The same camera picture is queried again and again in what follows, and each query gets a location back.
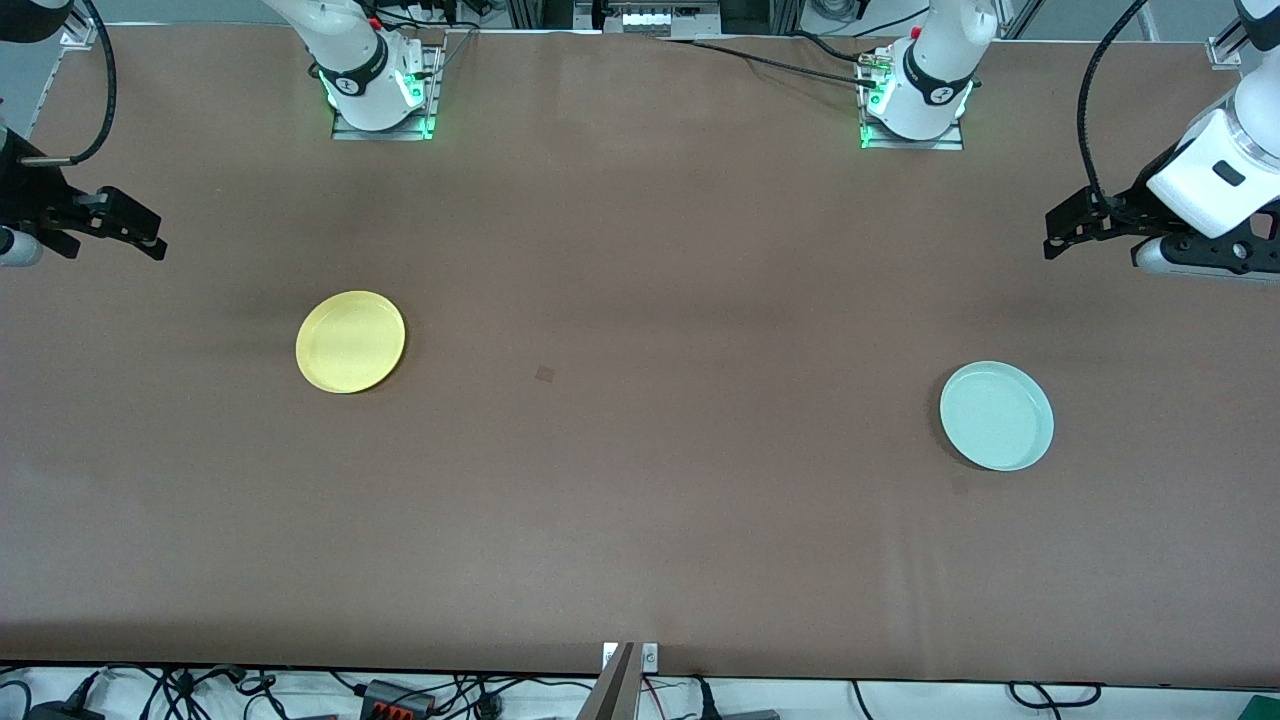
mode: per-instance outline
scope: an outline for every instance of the brown tabletop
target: brown tabletop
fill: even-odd
[[[846,86],[640,37],[474,38],[436,140],[340,143],[288,28],[114,36],[115,129],[67,174],[172,249],[0,278],[0,656],[1280,675],[1277,296],[1124,240],[1042,259],[1088,45],[992,47],[966,150],[909,152],[859,150]],[[1106,186],[1233,82],[1116,47]],[[101,86],[68,58],[36,142],[82,147]],[[294,334],[352,288],[408,348],[326,395]],[[1053,402],[1029,470],[941,434],[982,359]]]

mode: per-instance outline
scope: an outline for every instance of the light blue plate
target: light blue plate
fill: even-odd
[[[992,360],[956,370],[942,388],[942,429],[991,470],[1029,468],[1053,441],[1053,409],[1027,373]]]

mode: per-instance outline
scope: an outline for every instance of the yellow plate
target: yellow plate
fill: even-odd
[[[404,352],[404,318],[381,295],[334,295],[298,331],[298,369],[328,392],[360,392],[380,383]]]

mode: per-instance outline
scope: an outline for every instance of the metal mounting plate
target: metal mounting plate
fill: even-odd
[[[609,664],[609,659],[618,650],[618,643],[604,643],[604,652],[600,656],[600,667],[603,669]],[[640,667],[646,675],[655,675],[658,673],[658,643],[644,643],[644,665]]]

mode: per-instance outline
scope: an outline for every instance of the plate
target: plate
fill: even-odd
[[[1027,373],[992,360],[956,370],[942,388],[942,429],[983,468],[1032,466],[1053,441],[1053,409]]]
[[[317,388],[337,393],[369,389],[399,363],[404,318],[376,292],[343,292],[307,315],[294,351],[302,375]]]

